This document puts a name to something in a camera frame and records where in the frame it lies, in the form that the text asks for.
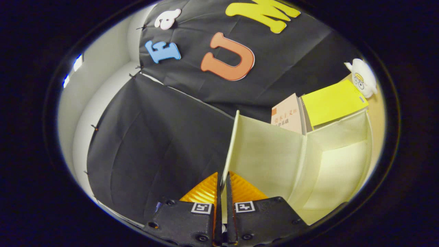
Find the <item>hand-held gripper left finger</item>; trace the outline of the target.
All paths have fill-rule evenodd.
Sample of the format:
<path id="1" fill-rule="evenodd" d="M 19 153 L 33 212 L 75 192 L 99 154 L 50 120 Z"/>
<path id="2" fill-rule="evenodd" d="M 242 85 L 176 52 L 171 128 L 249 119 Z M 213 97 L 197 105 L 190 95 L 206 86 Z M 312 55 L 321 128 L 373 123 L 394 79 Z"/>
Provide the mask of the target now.
<path id="1" fill-rule="evenodd" d="M 216 247 L 222 242 L 221 185 L 218 172 L 179 200 L 160 202 L 144 232 L 178 247 Z"/>

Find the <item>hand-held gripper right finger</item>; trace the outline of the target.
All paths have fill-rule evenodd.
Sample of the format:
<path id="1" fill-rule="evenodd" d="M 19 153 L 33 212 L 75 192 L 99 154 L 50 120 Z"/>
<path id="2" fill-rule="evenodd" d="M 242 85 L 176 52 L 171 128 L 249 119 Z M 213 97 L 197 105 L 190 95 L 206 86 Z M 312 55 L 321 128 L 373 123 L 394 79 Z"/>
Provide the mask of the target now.
<path id="1" fill-rule="evenodd" d="M 266 196 L 234 172 L 226 176 L 226 203 L 232 247 L 273 247 L 309 228 L 283 197 Z"/>

